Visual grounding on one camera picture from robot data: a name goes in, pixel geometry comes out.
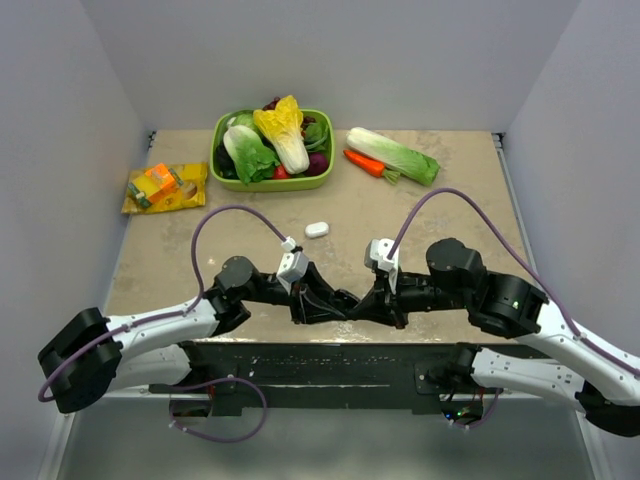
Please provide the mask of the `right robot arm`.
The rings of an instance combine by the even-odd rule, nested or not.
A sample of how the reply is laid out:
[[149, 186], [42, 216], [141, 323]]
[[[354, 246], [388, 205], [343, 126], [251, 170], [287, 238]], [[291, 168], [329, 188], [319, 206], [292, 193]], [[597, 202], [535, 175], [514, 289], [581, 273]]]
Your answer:
[[479, 252], [448, 238], [426, 251], [428, 274], [403, 272], [394, 242], [370, 242], [365, 264], [376, 275], [351, 320], [403, 328], [414, 312], [466, 310], [482, 332], [511, 339], [542, 358], [518, 358], [460, 342], [425, 378], [452, 394], [502, 389], [562, 402], [601, 430], [639, 434], [639, 359], [575, 322], [526, 280], [486, 269]]

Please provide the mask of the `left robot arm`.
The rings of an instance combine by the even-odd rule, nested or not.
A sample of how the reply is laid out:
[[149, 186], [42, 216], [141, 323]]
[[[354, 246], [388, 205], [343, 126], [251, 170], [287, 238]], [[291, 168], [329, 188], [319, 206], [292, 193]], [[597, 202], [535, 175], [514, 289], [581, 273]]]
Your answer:
[[251, 315], [246, 302], [284, 306], [296, 323], [322, 323], [346, 319], [358, 299], [332, 288], [302, 253], [284, 255], [276, 273], [234, 256], [209, 289], [178, 305], [110, 317], [96, 307], [80, 311], [38, 354], [45, 375], [38, 398], [63, 414], [82, 410], [132, 385], [129, 362], [151, 353], [165, 358], [166, 347], [235, 330]]

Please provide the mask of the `white earbud charging case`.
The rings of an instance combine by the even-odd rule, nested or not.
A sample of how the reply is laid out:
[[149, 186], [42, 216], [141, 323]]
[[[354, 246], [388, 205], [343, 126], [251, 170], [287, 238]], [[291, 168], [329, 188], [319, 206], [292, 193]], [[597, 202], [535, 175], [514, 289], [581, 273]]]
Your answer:
[[328, 235], [330, 227], [327, 222], [320, 221], [308, 224], [304, 228], [304, 234], [309, 239], [316, 239]]

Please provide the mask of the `black earbud charging case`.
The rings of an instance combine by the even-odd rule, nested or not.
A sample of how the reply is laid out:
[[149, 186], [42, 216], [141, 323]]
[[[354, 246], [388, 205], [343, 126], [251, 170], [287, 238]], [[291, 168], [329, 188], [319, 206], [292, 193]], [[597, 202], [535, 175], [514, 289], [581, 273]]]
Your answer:
[[347, 290], [338, 289], [334, 291], [333, 302], [336, 308], [348, 311], [358, 305], [360, 298]]

